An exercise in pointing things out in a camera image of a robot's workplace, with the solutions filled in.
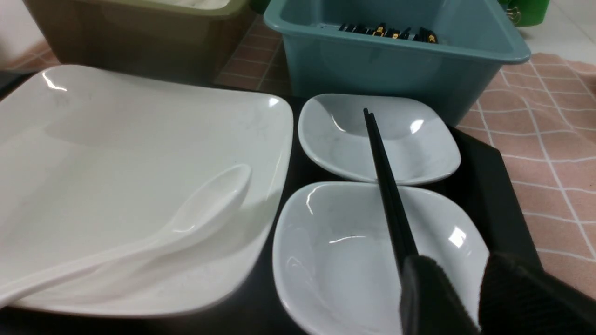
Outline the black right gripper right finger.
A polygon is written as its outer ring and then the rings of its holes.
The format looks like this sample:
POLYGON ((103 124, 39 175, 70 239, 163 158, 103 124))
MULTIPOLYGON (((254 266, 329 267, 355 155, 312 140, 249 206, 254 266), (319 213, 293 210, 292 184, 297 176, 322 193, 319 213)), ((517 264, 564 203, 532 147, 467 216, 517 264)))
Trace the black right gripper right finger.
POLYGON ((483 335, 593 335, 595 300, 517 257, 492 253, 481 282, 483 335))

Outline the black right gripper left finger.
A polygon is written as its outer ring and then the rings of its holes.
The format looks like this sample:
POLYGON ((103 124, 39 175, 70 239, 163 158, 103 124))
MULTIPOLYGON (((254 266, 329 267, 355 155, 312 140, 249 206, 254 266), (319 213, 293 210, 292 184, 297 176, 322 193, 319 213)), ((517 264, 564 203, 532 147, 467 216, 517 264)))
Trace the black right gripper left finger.
POLYGON ((404 335, 479 335, 447 275, 432 258, 408 256, 400 280, 404 335))

